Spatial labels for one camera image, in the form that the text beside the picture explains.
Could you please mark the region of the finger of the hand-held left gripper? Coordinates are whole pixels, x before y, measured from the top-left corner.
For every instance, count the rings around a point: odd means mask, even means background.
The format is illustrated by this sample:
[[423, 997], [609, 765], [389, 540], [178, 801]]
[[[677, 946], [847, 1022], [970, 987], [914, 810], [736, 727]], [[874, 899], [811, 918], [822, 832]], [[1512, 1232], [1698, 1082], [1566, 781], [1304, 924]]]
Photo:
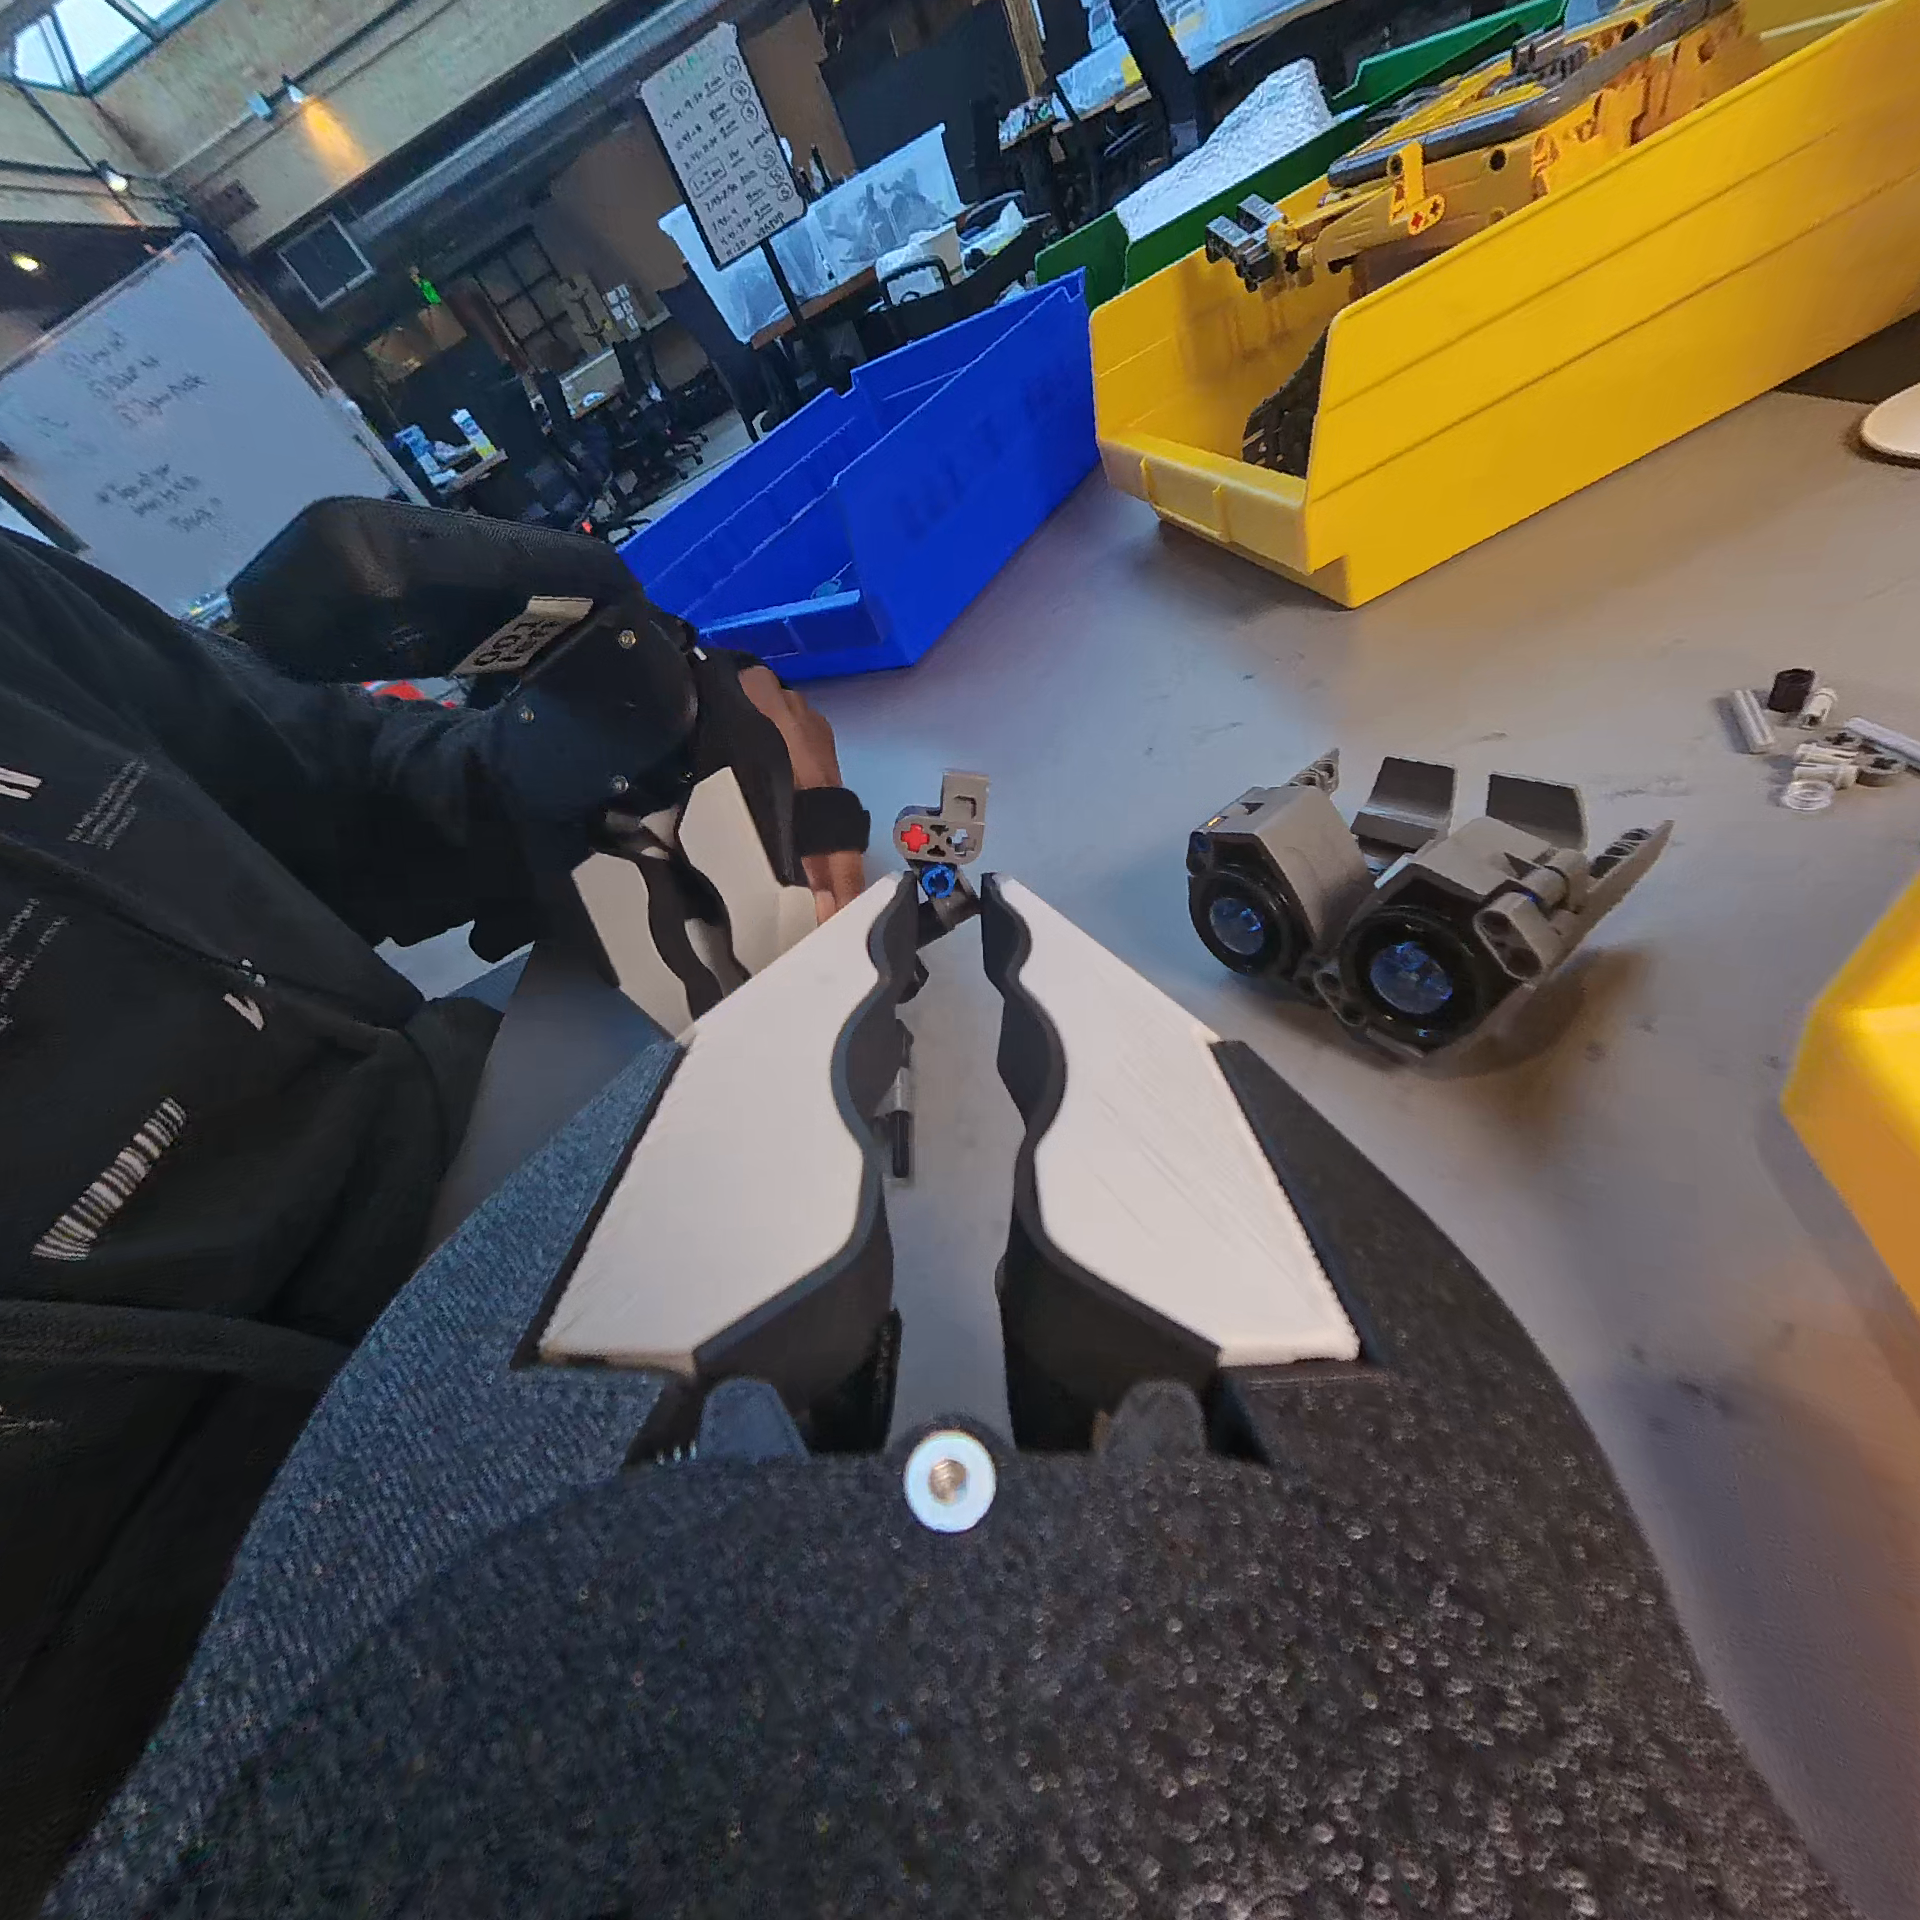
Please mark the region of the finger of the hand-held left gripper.
[[736, 770], [693, 788], [683, 860], [691, 991], [733, 991], [817, 930], [815, 896], [776, 870]]
[[730, 924], [672, 814], [605, 814], [574, 893], [601, 971], [666, 1035], [685, 1035], [733, 994]]

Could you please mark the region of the yellow toy bulldozer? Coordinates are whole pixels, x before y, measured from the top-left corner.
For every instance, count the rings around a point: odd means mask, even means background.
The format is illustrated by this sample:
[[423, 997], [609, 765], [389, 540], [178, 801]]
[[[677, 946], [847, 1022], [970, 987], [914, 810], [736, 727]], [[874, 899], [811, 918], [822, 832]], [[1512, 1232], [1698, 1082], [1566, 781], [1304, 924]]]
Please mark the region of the yellow toy bulldozer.
[[1339, 155], [1307, 209], [1245, 197], [1205, 251], [1249, 294], [1409, 273], [1665, 132], [1765, 67], [1742, 3], [1623, 3], [1516, 40]]

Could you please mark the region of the white plastic container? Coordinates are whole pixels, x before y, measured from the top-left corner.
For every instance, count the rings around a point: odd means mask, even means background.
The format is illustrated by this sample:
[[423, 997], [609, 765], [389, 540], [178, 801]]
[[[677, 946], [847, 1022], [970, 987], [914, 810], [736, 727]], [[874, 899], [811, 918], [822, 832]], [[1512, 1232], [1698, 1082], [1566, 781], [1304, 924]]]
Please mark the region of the white plastic container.
[[829, 284], [877, 268], [925, 232], [958, 221], [967, 205], [945, 121], [831, 188], [809, 207], [811, 237]]

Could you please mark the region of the green storage bin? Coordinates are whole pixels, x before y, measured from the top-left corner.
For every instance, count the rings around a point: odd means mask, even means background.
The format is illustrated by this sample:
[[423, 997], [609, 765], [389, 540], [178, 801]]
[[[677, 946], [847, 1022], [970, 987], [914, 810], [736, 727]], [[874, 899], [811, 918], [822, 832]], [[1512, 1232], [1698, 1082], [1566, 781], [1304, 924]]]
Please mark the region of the green storage bin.
[[1086, 304], [1101, 307], [1198, 249], [1213, 219], [1234, 212], [1242, 200], [1282, 203], [1289, 193], [1320, 179], [1336, 158], [1358, 148], [1372, 132], [1383, 132], [1395, 111], [1413, 106], [1418, 94], [1467, 74], [1528, 34], [1556, 25], [1565, 9], [1565, 3], [1553, 1], [1512, 3], [1366, 56], [1355, 81], [1329, 104], [1335, 115], [1330, 132], [1140, 242], [1127, 242], [1116, 207], [1102, 212], [1038, 251], [1038, 280], [1083, 273]]

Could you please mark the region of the large whiteboard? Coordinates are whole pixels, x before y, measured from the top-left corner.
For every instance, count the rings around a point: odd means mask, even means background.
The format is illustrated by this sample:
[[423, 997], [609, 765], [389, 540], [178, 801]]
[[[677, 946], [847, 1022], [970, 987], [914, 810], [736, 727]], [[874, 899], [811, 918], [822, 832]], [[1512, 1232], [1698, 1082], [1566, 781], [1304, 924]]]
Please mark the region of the large whiteboard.
[[4, 366], [3, 469], [88, 563], [172, 613], [221, 595], [315, 502], [423, 504], [197, 235]]

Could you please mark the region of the black brick assembly coloured pins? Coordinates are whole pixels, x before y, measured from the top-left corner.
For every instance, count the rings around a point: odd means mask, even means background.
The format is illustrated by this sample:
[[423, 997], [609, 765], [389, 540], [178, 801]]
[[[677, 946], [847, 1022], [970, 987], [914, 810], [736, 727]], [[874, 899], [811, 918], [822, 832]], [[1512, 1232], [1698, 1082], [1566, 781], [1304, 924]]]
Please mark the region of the black brick assembly coloured pins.
[[893, 844], [927, 906], [958, 912], [976, 901], [973, 870], [987, 849], [991, 791], [989, 774], [945, 770], [936, 804], [897, 814]]

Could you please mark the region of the grey twin engine brick model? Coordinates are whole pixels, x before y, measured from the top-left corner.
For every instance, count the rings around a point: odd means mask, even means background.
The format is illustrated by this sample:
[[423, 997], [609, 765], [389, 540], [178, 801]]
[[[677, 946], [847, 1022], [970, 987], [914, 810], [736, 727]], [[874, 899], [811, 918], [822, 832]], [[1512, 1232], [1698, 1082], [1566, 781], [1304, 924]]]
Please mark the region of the grey twin engine brick model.
[[1579, 786], [1386, 756], [1355, 814], [1341, 753], [1252, 786], [1187, 844], [1188, 916], [1236, 977], [1326, 1014], [1404, 1064], [1494, 1044], [1666, 853], [1673, 822], [1589, 844]]

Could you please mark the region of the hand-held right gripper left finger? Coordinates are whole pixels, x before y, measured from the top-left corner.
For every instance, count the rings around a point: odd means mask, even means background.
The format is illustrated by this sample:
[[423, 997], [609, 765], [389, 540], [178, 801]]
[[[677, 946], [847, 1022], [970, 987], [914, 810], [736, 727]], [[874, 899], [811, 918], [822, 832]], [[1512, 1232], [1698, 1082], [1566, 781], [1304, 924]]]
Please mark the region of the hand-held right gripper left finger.
[[921, 892], [858, 899], [705, 1014], [560, 1263], [546, 1369], [662, 1382], [645, 1443], [695, 1440], [724, 1382], [770, 1385], [821, 1454], [894, 1422], [900, 1310], [887, 1187]]

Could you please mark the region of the grey desk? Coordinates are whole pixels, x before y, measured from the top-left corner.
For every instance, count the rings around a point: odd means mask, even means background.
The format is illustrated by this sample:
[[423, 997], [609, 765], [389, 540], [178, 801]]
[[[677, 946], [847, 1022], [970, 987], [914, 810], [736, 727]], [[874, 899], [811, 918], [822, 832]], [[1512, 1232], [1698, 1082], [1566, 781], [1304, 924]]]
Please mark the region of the grey desk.
[[[877, 833], [948, 765], [987, 861], [1257, 1047], [1453, 1238], [1579, 1399], [1741, 1739], [1866, 1916], [1916, 1916], [1916, 1315], [1782, 1089], [1916, 873], [1916, 779], [1798, 815], [1721, 699], [1816, 668], [1916, 730], [1894, 373], [1760, 400], [1371, 606], [1324, 606], [1090, 477], [913, 672], [825, 684]], [[1422, 1071], [1264, 999], [1188, 924], [1188, 829], [1329, 747], [1560, 777], [1657, 871], [1494, 1061]]]

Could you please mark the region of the small brick parts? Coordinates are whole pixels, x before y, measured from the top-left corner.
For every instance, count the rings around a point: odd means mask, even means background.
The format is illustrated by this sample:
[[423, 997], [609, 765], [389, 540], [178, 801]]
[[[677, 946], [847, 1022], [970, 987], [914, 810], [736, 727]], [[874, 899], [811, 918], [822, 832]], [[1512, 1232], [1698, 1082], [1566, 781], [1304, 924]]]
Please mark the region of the small brick parts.
[[1847, 717], [1838, 686], [1812, 666], [1732, 686], [1721, 694], [1718, 710], [1731, 744], [1763, 763], [1773, 804], [1791, 814], [1821, 814], [1849, 794], [1916, 786], [1916, 736]]

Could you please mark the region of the small whiteboard on stand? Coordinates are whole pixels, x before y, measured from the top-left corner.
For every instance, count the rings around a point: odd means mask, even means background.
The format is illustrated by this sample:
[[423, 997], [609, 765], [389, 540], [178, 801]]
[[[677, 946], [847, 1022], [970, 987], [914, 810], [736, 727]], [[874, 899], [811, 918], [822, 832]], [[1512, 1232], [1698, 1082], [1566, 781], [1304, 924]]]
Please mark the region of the small whiteboard on stand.
[[660, 227], [677, 242], [718, 319], [743, 345], [798, 307], [778, 249], [807, 203], [743, 37], [715, 24], [639, 88], [683, 200]]

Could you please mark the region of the black office chair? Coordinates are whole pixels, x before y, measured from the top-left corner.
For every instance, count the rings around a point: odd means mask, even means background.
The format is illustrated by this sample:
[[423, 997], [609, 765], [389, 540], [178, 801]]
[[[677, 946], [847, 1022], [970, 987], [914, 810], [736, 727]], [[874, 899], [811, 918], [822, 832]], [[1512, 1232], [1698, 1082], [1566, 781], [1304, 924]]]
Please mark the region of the black office chair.
[[660, 389], [645, 333], [617, 335], [576, 373], [540, 367], [534, 381], [545, 437], [583, 500], [576, 520], [588, 533], [645, 525], [707, 446]]

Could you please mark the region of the skylight window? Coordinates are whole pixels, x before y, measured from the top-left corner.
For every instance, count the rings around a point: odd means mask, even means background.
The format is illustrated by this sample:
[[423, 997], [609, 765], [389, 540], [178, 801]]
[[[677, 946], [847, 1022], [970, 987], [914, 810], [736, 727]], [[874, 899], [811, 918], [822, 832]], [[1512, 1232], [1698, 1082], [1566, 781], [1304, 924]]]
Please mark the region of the skylight window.
[[8, 1], [4, 79], [91, 95], [160, 47], [206, 1]]

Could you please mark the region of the person's left hand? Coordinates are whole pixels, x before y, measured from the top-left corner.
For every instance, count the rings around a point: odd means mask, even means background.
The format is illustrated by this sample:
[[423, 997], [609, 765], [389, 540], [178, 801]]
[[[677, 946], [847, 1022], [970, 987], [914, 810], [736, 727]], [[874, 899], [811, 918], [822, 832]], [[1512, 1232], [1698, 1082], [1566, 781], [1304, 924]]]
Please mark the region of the person's left hand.
[[836, 736], [801, 692], [765, 663], [738, 670], [753, 706], [778, 730], [794, 788], [794, 844], [817, 919], [831, 921], [858, 899], [867, 875], [871, 815], [845, 786]]

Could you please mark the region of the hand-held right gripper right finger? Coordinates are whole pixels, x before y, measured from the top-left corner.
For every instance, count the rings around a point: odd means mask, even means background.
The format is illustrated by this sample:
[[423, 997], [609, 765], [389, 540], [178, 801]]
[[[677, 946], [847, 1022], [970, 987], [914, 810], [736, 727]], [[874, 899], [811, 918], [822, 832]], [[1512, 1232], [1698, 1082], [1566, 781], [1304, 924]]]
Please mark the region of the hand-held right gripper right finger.
[[997, 1302], [1013, 1436], [1090, 1452], [1140, 1385], [1351, 1372], [1342, 1297], [1231, 1047], [1024, 881], [980, 883], [997, 1071], [1021, 1119]]

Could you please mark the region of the white foam block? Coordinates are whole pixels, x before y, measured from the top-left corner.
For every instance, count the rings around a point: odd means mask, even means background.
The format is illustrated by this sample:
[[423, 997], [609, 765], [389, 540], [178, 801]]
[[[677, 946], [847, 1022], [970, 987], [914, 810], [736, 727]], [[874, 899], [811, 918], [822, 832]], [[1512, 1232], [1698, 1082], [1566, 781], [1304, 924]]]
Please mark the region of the white foam block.
[[1269, 74], [1198, 144], [1116, 201], [1127, 244], [1140, 242], [1194, 214], [1221, 191], [1287, 160], [1335, 129], [1319, 69], [1311, 58]]

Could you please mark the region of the blue storage bin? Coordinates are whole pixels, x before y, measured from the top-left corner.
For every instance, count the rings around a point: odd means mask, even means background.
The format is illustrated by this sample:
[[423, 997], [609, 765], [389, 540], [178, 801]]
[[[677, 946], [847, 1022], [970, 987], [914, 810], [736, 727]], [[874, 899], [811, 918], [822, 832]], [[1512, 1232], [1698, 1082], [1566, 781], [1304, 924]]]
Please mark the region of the blue storage bin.
[[1086, 275], [853, 370], [617, 548], [790, 684], [917, 666], [1099, 461]]

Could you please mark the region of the yellow storage bin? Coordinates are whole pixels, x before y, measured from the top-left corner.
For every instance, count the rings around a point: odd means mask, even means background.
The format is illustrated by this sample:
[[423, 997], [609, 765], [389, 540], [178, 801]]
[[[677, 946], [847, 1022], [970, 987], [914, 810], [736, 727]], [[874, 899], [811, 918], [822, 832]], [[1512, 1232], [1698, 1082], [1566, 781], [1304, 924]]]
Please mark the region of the yellow storage bin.
[[1782, 1112], [1910, 1305], [1919, 1303], [1919, 881], [1819, 994]]
[[1741, 3], [1765, 66], [1349, 300], [1188, 251], [1090, 319], [1109, 479], [1355, 609], [1916, 315], [1916, 3]]

